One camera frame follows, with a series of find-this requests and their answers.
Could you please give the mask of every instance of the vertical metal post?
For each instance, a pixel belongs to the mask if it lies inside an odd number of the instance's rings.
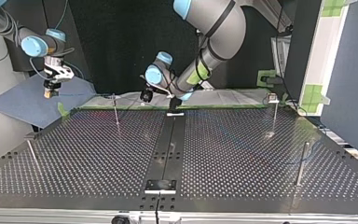
[[[27,141],[28,147],[31,150],[32,157],[37,161],[36,154],[34,153],[34,147],[32,146],[32,141],[34,141],[38,136],[38,133],[28,133],[25,135],[25,141]]]
[[[274,124],[275,124],[275,121],[277,120],[277,113],[278,113],[278,103],[275,104]]]
[[[113,107],[115,108],[116,125],[119,125],[120,123],[118,122],[117,102],[116,102],[116,96],[114,94],[112,95],[112,100],[113,100]]]
[[[37,161],[37,157],[36,157],[36,155],[34,154],[34,148],[32,147],[31,141],[30,141],[30,140],[27,140],[27,143],[28,143],[29,149],[31,150],[32,157],[34,158],[34,160]]]
[[[301,179],[302,179],[302,175],[303,175],[303,172],[304,172],[304,165],[305,165],[305,159],[306,159],[305,155],[307,154],[309,148],[310,148],[310,143],[306,142],[304,144],[304,147],[303,147],[303,151],[302,151],[301,159],[300,159],[300,164],[299,164],[299,167],[298,167],[298,174],[297,174],[297,178],[296,178],[296,186],[297,187],[301,186]]]

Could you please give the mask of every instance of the metal bracket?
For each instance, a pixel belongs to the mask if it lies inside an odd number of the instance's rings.
[[[145,194],[175,194],[176,180],[148,180]]]

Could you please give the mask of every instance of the metal rod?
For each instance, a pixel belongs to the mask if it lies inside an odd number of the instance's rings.
[[[34,148],[32,147],[31,141],[30,141],[30,140],[27,140],[27,143],[28,143],[28,147],[29,147],[30,150],[31,150],[32,157],[34,158],[34,160],[37,161],[37,157],[36,157],[36,155],[34,154]]]
[[[120,123],[118,122],[117,102],[116,102],[116,96],[114,94],[112,96],[112,99],[113,99],[113,107],[115,108],[116,125],[119,125]]]
[[[302,151],[301,159],[300,159],[300,164],[299,164],[299,167],[298,167],[298,174],[297,174],[297,178],[296,178],[296,186],[297,187],[301,186],[301,179],[302,179],[302,175],[303,175],[303,172],[304,172],[304,165],[305,165],[305,155],[308,152],[308,148],[310,148],[310,143],[306,142],[304,144],[304,147],[303,147],[303,151]]]
[[[277,113],[278,113],[278,103],[275,104],[274,123],[275,120],[277,119]]]

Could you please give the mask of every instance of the robotic arm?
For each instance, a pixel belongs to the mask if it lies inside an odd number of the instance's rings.
[[[173,8],[183,20],[205,34],[199,54],[182,75],[176,77],[170,71],[172,56],[160,52],[147,68],[145,79],[150,86],[166,91],[172,98],[186,101],[197,84],[208,79],[211,71],[239,51],[245,38],[246,19],[234,0],[175,0]]]
[[[1,6],[7,0],[0,0],[0,35],[13,41],[16,46],[30,57],[45,59],[45,97],[58,95],[58,89],[64,81],[74,77],[72,69],[64,65],[64,55],[74,49],[65,49],[65,33],[56,29],[47,29],[45,35],[38,35],[20,25]]]

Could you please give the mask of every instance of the metal plate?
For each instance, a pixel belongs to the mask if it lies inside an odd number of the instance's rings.
[[[139,210],[164,112],[119,111],[118,118],[117,125],[115,111],[79,111],[33,142],[37,161],[30,150],[8,160],[0,206]]]
[[[173,129],[185,132],[173,142],[182,144],[183,167],[169,163],[164,176],[181,172],[175,211],[358,214],[358,161],[343,159],[341,147],[295,113],[279,110],[275,123],[273,113],[187,111],[186,127]],[[312,151],[296,188],[305,142]]]
[[[117,126],[114,111],[79,111],[33,143],[38,161],[24,146],[0,160],[0,208],[358,215],[358,161],[292,110],[273,113],[121,111]],[[145,195],[158,179],[177,193]]]

